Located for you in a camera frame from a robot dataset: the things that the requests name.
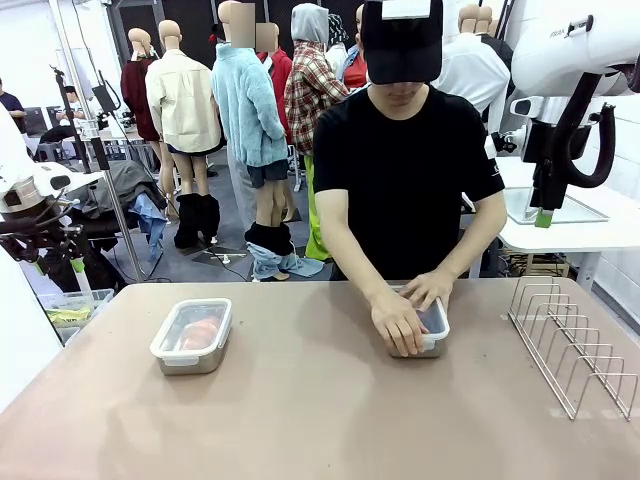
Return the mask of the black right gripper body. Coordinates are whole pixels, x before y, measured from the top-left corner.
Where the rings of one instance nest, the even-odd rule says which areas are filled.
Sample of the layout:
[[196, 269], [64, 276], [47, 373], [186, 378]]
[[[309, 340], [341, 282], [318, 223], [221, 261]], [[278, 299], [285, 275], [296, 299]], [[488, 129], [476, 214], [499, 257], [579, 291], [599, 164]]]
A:
[[531, 208], [560, 208], [561, 175], [556, 172], [552, 153], [556, 128], [541, 121], [527, 124], [527, 136], [522, 152], [522, 161], [533, 164], [533, 186], [529, 206]]

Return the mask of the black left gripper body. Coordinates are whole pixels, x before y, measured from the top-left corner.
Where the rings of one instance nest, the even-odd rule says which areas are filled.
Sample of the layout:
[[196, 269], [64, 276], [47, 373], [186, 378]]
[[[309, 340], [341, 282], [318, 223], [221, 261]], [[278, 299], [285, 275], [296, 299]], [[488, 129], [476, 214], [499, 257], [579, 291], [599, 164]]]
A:
[[9, 223], [9, 255], [14, 260], [37, 260], [41, 249], [56, 251], [63, 259], [80, 258], [77, 240], [81, 226], [64, 226], [60, 223], [36, 224], [34, 222]]

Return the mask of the person's left hand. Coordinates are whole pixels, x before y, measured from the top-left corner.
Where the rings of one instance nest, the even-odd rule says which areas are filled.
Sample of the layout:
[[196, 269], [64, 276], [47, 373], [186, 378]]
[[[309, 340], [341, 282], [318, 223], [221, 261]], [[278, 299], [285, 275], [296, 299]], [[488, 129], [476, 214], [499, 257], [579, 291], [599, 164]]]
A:
[[426, 311], [436, 299], [447, 310], [455, 280], [450, 272], [437, 269], [418, 275], [400, 290], [400, 295], [419, 311]]

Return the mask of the person's right hand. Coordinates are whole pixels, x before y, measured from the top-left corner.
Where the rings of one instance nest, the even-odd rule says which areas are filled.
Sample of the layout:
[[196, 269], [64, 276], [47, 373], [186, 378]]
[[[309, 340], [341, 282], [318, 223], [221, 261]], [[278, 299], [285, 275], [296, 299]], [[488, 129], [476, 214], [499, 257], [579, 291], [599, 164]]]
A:
[[425, 350], [426, 332], [410, 302], [392, 290], [368, 298], [372, 322], [390, 353], [415, 356]]

